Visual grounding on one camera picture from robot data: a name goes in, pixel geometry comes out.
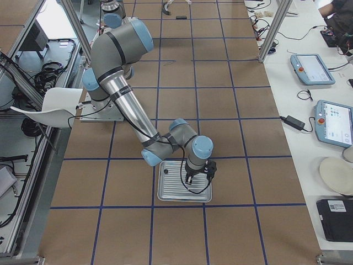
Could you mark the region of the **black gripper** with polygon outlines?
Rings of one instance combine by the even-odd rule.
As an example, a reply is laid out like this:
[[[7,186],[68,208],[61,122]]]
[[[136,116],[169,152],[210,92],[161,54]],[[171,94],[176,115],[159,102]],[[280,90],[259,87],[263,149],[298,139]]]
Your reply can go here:
[[[198,174],[203,174],[203,171],[196,171],[196,170],[193,170],[193,169],[186,169],[185,183],[186,184],[192,184],[192,178],[195,175],[198,175]]]

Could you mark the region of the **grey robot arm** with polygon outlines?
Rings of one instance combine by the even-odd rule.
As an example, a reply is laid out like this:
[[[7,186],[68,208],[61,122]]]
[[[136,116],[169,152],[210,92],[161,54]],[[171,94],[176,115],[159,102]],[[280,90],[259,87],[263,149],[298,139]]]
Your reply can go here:
[[[122,1],[102,1],[104,23],[110,30],[101,34],[92,46],[92,68],[98,82],[122,75],[130,79],[132,64],[140,55],[139,38],[126,17]]]
[[[112,29],[99,36],[91,48],[91,66],[94,84],[107,94],[121,114],[133,127],[144,149],[141,154],[150,166],[161,163],[179,148],[188,151],[185,163],[185,183],[193,176],[204,173],[212,181],[217,170],[210,160],[213,142],[198,135],[184,119],[174,120],[168,133],[161,135],[150,121],[131,86],[124,77],[123,67],[137,62],[153,49],[152,37],[139,19]]]

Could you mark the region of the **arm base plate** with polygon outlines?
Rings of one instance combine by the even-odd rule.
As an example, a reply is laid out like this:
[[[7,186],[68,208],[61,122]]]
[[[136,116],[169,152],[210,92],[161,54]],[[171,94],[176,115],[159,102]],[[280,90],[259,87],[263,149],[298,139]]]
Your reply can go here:
[[[82,112],[80,114],[81,122],[110,122],[110,121],[123,121],[124,117],[114,103],[107,98],[101,102],[91,100],[89,94],[85,97]]]

